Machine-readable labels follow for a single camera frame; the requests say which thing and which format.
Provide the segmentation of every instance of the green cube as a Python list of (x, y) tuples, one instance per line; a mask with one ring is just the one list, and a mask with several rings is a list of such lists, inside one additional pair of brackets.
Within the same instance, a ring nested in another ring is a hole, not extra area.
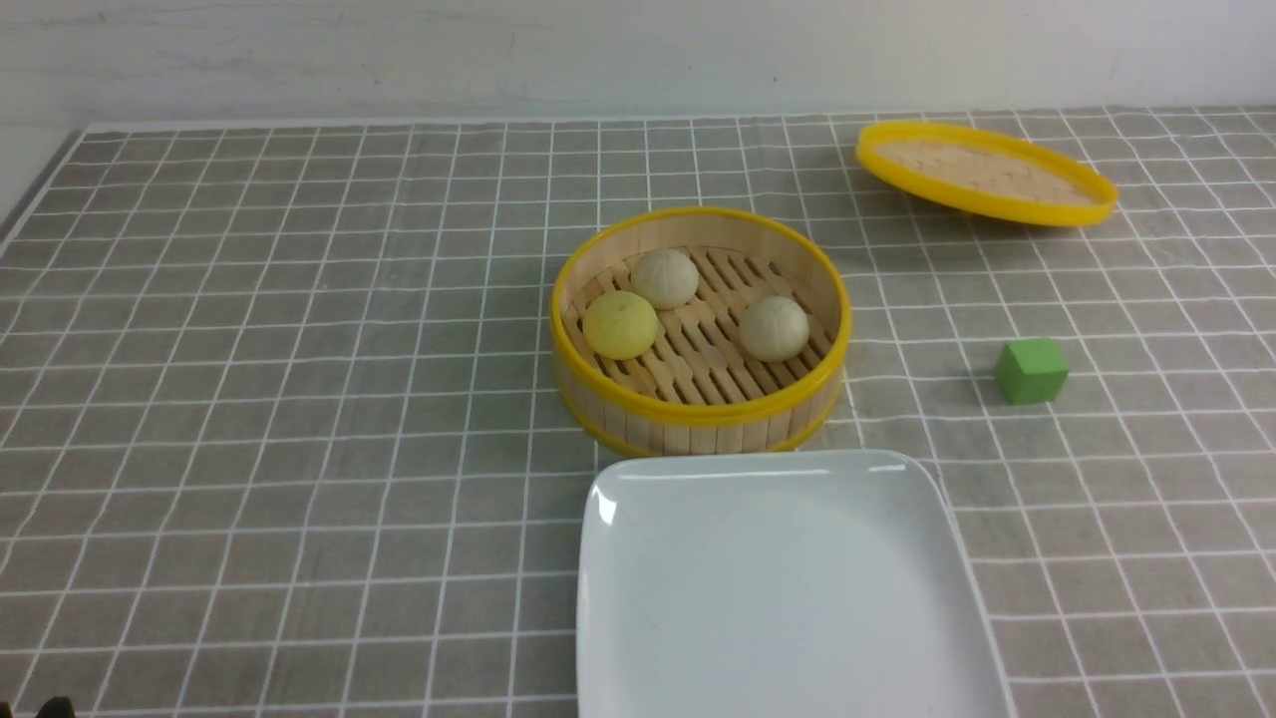
[(995, 375), (1011, 404), (1042, 404), (1059, 397), (1068, 361), (1053, 338), (1018, 338), (1002, 349)]

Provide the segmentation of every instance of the yellow bun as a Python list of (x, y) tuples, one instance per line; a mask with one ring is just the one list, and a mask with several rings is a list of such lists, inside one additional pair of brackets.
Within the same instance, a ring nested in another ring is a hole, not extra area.
[(630, 291), (609, 291), (584, 310), (584, 341), (601, 356), (633, 358), (651, 348), (660, 330), (656, 309)]

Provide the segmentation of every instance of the grid pattern tablecloth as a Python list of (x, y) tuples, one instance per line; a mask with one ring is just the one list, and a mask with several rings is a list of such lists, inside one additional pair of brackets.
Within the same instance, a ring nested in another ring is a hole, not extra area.
[[(584, 492), (546, 295), (649, 208), (780, 218), (855, 305), (812, 443), (923, 460), (1020, 714), (1276, 715), (1276, 108), (938, 115), (1122, 185), (1085, 231), (856, 166), (884, 116), (94, 130), (0, 258), (0, 698), (574, 714)], [(1050, 407), (990, 380), (1060, 339)]]

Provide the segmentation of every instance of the square plate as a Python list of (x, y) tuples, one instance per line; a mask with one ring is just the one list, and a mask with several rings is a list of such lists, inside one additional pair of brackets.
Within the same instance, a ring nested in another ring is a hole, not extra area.
[(590, 492), (582, 718), (1009, 715), (953, 524), (916, 462), (624, 462)]

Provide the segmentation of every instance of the black object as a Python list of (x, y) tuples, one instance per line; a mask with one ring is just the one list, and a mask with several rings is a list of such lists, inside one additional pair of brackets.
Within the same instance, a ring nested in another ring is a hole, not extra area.
[[(13, 718), (13, 709), (8, 703), (0, 703), (0, 718)], [(51, 698), (40, 707), (36, 718), (75, 718), (75, 709), (69, 698)]]

